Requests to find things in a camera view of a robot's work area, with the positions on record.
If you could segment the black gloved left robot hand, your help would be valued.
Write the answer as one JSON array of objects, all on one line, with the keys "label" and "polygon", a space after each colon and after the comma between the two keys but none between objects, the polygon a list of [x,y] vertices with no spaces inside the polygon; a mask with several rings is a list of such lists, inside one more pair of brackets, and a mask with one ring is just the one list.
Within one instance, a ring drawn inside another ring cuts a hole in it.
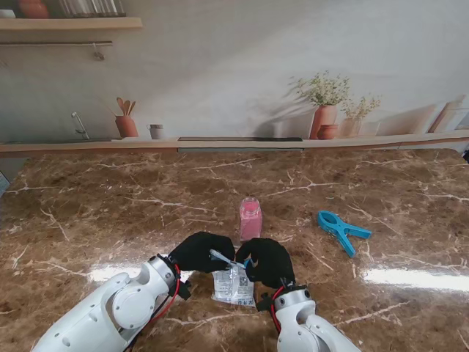
[{"label": "black gloved left robot hand", "polygon": [[235,258],[232,240],[209,232],[197,232],[187,237],[170,252],[169,258],[178,265],[181,271],[200,271],[207,274],[225,271],[228,264],[221,260],[211,260],[211,249],[229,260]]}]

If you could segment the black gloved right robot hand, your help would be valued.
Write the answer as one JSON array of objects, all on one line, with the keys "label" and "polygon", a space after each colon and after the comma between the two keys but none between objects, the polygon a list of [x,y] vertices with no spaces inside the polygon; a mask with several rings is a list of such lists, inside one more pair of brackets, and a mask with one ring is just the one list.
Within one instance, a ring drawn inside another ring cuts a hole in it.
[{"label": "black gloved right robot hand", "polygon": [[252,261],[245,268],[251,282],[278,289],[295,283],[292,261],[287,250],[277,241],[269,238],[253,238],[245,242],[236,252],[236,261]]}]

